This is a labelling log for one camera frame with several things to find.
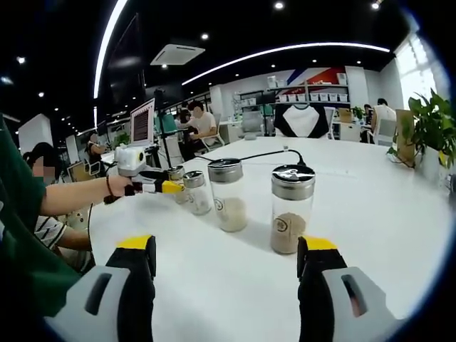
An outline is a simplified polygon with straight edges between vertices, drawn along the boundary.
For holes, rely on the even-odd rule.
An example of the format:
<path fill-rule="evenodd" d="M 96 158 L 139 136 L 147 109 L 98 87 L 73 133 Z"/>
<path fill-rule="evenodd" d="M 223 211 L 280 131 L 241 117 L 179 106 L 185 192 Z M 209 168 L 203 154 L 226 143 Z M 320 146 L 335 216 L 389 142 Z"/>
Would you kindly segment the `person's left hand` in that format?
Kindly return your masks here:
<path fill-rule="evenodd" d="M 120 175 L 109 175 L 106 177 L 109 195 L 114 197 L 125 196 L 126 189 L 132 187 L 131 179 Z"/>

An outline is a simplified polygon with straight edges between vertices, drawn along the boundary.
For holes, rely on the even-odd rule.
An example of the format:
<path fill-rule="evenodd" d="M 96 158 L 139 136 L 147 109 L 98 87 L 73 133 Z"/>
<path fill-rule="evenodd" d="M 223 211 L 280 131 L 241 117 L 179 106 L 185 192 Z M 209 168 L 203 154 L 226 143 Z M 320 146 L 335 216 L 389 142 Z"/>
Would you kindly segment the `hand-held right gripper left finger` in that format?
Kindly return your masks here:
<path fill-rule="evenodd" d="M 126 239 L 67 291 L 46 323 L 60 341 L 152 341 L 155 275 L 155 237 Z"/>

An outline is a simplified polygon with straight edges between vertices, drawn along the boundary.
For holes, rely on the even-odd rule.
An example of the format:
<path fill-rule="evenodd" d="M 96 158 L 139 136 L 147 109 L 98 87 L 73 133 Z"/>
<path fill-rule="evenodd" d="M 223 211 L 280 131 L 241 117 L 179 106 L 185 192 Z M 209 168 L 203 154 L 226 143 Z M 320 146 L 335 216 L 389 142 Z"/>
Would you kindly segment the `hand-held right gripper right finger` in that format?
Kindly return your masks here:
<path fill-rule="evenodd" d="M 387 341 L 400 327 L 385 292 L 327 239 L 299 237 L 300 341 Z"/>

